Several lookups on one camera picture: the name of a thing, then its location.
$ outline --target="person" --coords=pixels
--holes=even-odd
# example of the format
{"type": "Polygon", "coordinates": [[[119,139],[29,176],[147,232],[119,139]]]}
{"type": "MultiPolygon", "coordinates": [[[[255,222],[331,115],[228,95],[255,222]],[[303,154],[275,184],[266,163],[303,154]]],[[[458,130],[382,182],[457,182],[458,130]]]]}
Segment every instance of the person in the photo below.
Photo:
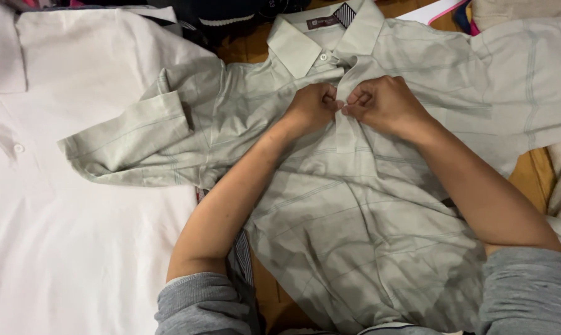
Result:
{"type": "MultiPolygon", "coordinates": [[[[544,216],[467,148],[415,98],[402,77],[361,82],[347,105],[336,88],[296,92],[283,117],[197,206],[172,251],[159,294],[157,334],[253,334],[248,306],[225,276],[235,235],[274,173],[284,149],[344,115],[414,144],[485,247],[484,301],[477,334],[561,334],[561,245],[544,216]]],[[[430,335],[416,325],[374,327],[369,335],[430,335]]]]}

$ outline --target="forearm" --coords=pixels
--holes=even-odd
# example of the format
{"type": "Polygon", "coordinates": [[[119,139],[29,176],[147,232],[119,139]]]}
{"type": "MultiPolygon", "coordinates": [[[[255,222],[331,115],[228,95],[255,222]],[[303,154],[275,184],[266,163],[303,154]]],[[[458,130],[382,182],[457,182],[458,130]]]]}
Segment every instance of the forearm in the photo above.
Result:
{"type": "Polygon", "coordinates": [[[167,281],[206,271],[225,274],[235,236],[293,139],[284,125],[274,125],[197,205],[173,249],[167,281]]]}
{"type": "Polygon", "coordinates": [[[505,246],[561,252],[545,218],[511,183],[441,125],[414,141],[489,255],[505,246]]]}

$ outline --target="hand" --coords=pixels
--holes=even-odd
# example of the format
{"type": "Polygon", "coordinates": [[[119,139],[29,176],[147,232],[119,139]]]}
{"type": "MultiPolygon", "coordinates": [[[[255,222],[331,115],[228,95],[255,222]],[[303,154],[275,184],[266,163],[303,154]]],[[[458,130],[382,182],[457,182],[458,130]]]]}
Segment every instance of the hand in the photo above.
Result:
{"type": "Polygon", "coordinates": [[[326,126],[344,106],[336,101],[336,87],[329,83],[315,83],[297,93],[277,126],[282,126],[292,138],[299,138],[326,126]]]}
{"type": "Polygon", "coordinates": [[[427,130],[440,123],[413,95],[403,77],[382,76],[361,82],[351,92],[342,113],[378,132],[411,142],[423,141],[427,130]]]}

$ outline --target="gray sweatshirt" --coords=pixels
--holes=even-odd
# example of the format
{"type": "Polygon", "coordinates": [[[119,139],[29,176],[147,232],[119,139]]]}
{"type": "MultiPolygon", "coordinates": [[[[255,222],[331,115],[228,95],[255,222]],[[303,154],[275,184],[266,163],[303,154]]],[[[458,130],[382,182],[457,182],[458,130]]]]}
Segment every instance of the gray sweatshirt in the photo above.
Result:
{"type": "MultiPolygon", "coordinates": [[[[561,253],[502,248],[489,256],[483,271],[478,335],[561,335],[561,253]]],[[[250,307],[240,302],[232,283],[221,274],[174,279],[158,295],[158,309],[157,335],[261,335],[249,322],[250,307]]],[[[441,335],[408,324],[378,325],[363,334],[441,335]]]]}

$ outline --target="white shirt collar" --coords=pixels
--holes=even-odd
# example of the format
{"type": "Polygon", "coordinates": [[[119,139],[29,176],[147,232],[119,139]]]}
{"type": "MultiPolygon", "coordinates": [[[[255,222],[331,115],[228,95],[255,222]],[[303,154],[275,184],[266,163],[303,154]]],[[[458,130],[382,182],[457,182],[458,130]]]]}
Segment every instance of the white shirt collar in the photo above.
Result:
{"type": "Polygon", "coordinates": [[[0,93],[26,91],[26,76],[15,19],[15,12],[0,4],[0,93]]]}
{"type": "MultiPolygon", "coordinates": [[[[322,48],[285,19],[288,16],[307,15],[307,19],[330,16],[343,3],[294,14],[280,14],[268,36],[270,50],[296,79],[303,78],[319,56],[322,48]]],[[[372,0],[350,0],[356,13],[351,25],[333,51],[346,58],[352,55],[370,55],[378,40],[384,15],[372,0]]]]}

